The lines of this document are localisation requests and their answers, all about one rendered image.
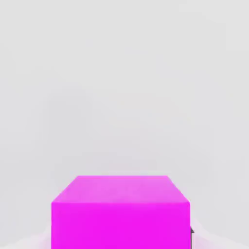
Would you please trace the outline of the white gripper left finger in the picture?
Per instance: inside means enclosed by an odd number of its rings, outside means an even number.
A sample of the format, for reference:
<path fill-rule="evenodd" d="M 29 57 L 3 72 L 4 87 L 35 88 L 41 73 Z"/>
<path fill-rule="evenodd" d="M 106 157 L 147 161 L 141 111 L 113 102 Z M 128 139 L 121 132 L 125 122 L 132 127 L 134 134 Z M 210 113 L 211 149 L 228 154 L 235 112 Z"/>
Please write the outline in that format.
<path fill-rule="evenodd" d="M 51 249 L 51 227 L 40 234 L 9 244 L 7 249 Z"/>

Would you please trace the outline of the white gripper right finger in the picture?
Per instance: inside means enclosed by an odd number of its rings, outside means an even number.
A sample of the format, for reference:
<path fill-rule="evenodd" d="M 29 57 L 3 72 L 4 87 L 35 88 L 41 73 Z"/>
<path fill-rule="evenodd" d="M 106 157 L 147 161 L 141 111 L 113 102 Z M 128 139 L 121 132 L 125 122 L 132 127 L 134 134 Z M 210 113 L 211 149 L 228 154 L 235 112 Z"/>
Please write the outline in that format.
<path fill-rule="evenodd" d="M 236 244 L 234 242 L 210 234 L 193 217 L 191 218 L 191 227 L 194 231 L 192 249 L 236 249 Z"/>

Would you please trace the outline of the small magenta cube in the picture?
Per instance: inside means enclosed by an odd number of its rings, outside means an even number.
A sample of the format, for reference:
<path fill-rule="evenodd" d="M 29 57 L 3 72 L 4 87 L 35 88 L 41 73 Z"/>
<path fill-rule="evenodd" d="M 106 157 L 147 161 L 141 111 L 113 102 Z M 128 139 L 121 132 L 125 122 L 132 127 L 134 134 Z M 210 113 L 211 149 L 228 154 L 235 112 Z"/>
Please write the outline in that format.
<path fill-rule="evenodd" d="M 51 249 L 191 249 L 190 202 L 168 176 L 78 176 L 51 203 Z"/>

